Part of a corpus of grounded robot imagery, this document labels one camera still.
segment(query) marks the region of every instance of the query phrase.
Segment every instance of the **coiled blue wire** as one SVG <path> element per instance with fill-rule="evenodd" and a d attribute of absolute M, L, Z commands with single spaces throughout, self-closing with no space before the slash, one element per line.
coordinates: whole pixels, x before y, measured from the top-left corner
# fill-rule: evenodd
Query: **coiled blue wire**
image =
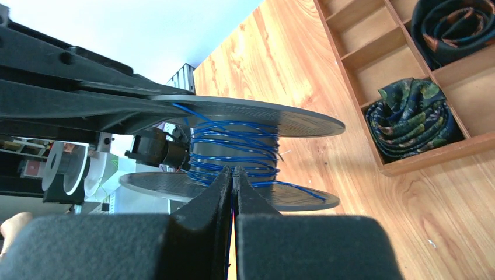
<path fill-rule="evenodd" d="M 262 165 L 263 167 L 249 167 L 244 166 L 247 176 L 252 178 L 266 178 L 267 181 L 252 182 L 253 187 L 269 187 L 273 185 L 285 185 L 294 187 L 307 194 L 310 194 L 320 200 L 325 200 L 321 195 L 315 194 L 299 185 L 286 183 L 282 181 L 272 180 L 271 178 L 276 176 L 280 169 L 267 164 L 264 161 L 271 161 L 277 163 L 278 144 L 268 145 L 259 139 L 272 139 L 274 143 L 278 143 L 278 133 L 270 131 L 277 131 L 277 127 L 272 125 L 256 124 L 253 122 L 241 122 L 241 121 L 212 121 L 209 118 L 196 113 L 195 111 L 186 108 L 180 104 L 172 103 L 175 107 L 182 109 L 193 116 L 196 116 L 204 123 L 197 124 L 192 135 L 191 145 L 195 144 L 215 144 L 224 146 L 230 149 L 236 149 L 243 152 L 253 153 L 253 156 L 202 156 L 195 153 L 190 154 L 191 167 L 201 168 L 207 171 L 189 170 L 187 175 L 191 180 L 194 180 L 204 186 L 209 186 L 217 177 L 218 173 L 222 171 L 225 164 L 212 164 L 202 162 L 201 160 L 214 160 L 220 163 L 222 162 L 244 162 Z M 244 125 L 248 128 L 255 130 L 256 132 L 247 131 L 230 131 L 226 127 L 230 125 Z M 211 139 L 211 137 L 226 137 L 226 139 Z"/>

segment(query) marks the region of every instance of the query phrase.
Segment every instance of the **compartment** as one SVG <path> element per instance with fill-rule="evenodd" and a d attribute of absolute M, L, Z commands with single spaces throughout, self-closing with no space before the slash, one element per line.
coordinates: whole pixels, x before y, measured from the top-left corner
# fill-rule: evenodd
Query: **compartment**
<path fill-rule="evenodd" d="M 380 99 L 378 89 L 404 78 L 425 78 L 425 73 L 396 28 L 342 58 L 359 105 Z"/>
<path fill-rule="evenodd" d="M 390 0 L 393 9 L 402 22 L 411 20 L 417 0 Z"/>
<path fill-rule="evenodd" d="M 341 57 L 397 26 L 382 0 L 354 0 L 326 22 Z"/>
<path fill-rule="evenodd" d="M 342 10 L 352 1 L 353 0 L 318 0 L 325 19 Z"/>
<path fill-rule="evenodd" d="M 433 72 L 470 136 L 495 132 L 495 45 Z"/>

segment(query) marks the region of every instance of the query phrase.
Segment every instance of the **tabletop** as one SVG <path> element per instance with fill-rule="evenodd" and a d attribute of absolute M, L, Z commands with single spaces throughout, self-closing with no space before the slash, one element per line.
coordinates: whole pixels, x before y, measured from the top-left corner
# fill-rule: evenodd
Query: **tabletop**
<path fill-rule="evenodd" d="M 341 199 L 334 209 L 291 215 L 373 217 L 407 279 L 495 278 L 495 151 L 382 175 L 313 0 L 265 1 L 194 78 L 198 95 L 294 106 L 346 124 L 339 136 L 281 139 L 277 178 Z"/>

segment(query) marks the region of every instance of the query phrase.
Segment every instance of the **blue floral fabric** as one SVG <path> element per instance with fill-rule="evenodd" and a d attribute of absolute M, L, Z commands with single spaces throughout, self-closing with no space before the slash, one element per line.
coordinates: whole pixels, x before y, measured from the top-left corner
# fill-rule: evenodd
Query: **blue floral fabric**
<path fill-rule="evenodd" d="M 411 36 L 431 69 L 495 44 L 495 0 L 419 0 Z"/>
<path fill-rule="evenodd" d="M 379 89 L 366 112 L 371 135 L 387 161 L 459 140 L 460 130 L 442 90 L 430 80 L 403 79 Z"/>

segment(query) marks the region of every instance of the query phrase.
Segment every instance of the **rolled fabric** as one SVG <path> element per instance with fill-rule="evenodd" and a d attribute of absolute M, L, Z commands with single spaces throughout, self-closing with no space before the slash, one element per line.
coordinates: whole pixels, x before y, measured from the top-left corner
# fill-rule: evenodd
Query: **rolled fabric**
<path fill-rule="evenodd" d="M 430 80 L 403 79 L 379 89 L 382 100 L 366 112 L 387 161 L 407 158 L 462 137 L 442 90 Z"/>
<path fill-rule="evenodd" d="M 411 36 L 432 70 L 495 44 L 494 0 L 419 0 Z"/>

